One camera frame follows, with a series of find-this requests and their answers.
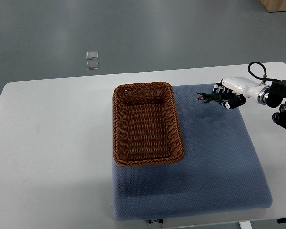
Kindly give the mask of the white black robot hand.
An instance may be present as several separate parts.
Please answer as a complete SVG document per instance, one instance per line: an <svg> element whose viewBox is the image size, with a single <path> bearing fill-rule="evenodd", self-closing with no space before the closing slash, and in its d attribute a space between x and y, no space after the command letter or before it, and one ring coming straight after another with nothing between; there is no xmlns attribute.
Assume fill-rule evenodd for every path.
<svg viewBox="0 0 286 229"><path fill-rule="evenodd" d="M270 86L244 77L234 77L217 82L212 92L221 94L222 99L218 103L222 107L234 109L244 105L247 98L251 98L260 105L266 105Z"/></svg>

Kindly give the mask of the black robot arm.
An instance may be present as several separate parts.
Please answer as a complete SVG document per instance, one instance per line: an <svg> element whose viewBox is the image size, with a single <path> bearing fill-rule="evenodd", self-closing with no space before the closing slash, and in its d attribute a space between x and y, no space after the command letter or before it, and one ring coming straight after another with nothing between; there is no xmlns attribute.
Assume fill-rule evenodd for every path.
<svg viewBox="0 0 286 229"><path fill-rule="evenodd" d="M286 80L272 82L266 104L271 108L278 107L279 111L272 114L272 120L286 130Z"/></svg>

